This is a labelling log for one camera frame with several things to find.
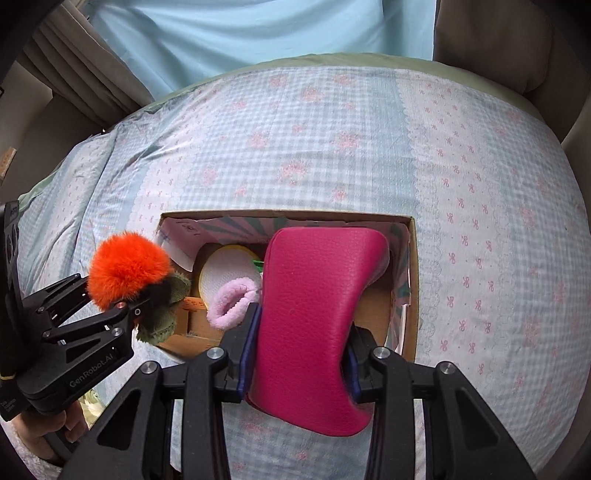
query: pink fuzzy scrunchie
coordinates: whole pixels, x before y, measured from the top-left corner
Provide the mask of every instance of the pink fuzzy scrunchie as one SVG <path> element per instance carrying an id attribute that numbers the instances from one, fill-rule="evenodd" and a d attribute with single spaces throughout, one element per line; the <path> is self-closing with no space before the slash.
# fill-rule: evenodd
<path id="1" fill-rule="evenodd" d="M 258 286 L 248 277 L 230 280 L 213 298 L 207 311 L 209 325 L 228 330 L 244 320 L 248 304 L 259 300 Z"/>

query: checkered fabric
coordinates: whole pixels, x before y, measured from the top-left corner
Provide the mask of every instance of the checkered fabric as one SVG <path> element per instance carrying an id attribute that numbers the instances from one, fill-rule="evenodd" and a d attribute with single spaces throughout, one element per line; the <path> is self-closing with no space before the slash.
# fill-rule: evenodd
<path id="1" fill-rule="evenodd" d="M 163 211 L 249 208 L 415 217 L 417 362 L 459 364 L 530 464 L 545 464 L 591 364 L 591 238 L 573 173 L 542 122 L 408 70 L 272 69 L 210 82 L 70 153 L 22 216 L 22 286 L 86 274 L 101 240 L 124 229 L 154 235 Z M 145 360 L 174 363 L 134 348 L 99 386 L 102 400 Z M 369 430 L 322 437 L 246 404 L 224 414 L 232 478 L 363 478 Z M 423 428 L 417 418 L 417 478 Z"/>

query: cardboard box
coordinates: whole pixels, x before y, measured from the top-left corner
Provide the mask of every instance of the cardboard box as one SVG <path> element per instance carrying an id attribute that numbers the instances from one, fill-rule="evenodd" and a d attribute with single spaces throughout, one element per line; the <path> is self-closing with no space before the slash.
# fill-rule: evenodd
<path id="1" fill-rule="evenodd" d="M 180 271 L 191 277 L 191 295 L 199 296 L 198 275 L 216 244 L 245 245 L 263 258 L 272 233 L 298 222 L 310 226 L 330 222 L 326 225 L 335 227 L 371 222 L 372 228 L 386 234 L 392 252 L 388 271 L 364 291 L 354 321 L 371 330 L 378 344 L 413 361 L 418 331 L 418 258 L 412 217 L 296 210 L 167 212 L 160 219 L 158 242 Z M 205 310 L 189 314 L 179 310 L 174 335 L 159 347 L 192 358 L 218 345 L 222 335 L 210 327 Z"/>

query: orange pom-pom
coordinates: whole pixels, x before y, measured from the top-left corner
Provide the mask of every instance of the orange pom-pom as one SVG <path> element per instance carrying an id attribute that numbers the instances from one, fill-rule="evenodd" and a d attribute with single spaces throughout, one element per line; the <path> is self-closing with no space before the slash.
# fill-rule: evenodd
<path id="1" fill-rule="evenodd" d="M 116 300 L 135 298 L 171 272 L 170 260 L 161 247 L 138 233 L 124 232 L 99 245 L 90 263 L 87 289 L 104 311 Z"/>

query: light blue curtain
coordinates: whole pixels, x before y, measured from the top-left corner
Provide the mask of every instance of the light blue curtain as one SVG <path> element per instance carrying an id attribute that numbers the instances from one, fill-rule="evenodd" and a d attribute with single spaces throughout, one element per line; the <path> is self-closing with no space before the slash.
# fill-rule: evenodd
<path id="1" fill-rule="evenodd" d="M 308 53 L 431 59 L 436 0 L 89 0 L 83 12 L 154 98 Z"/>

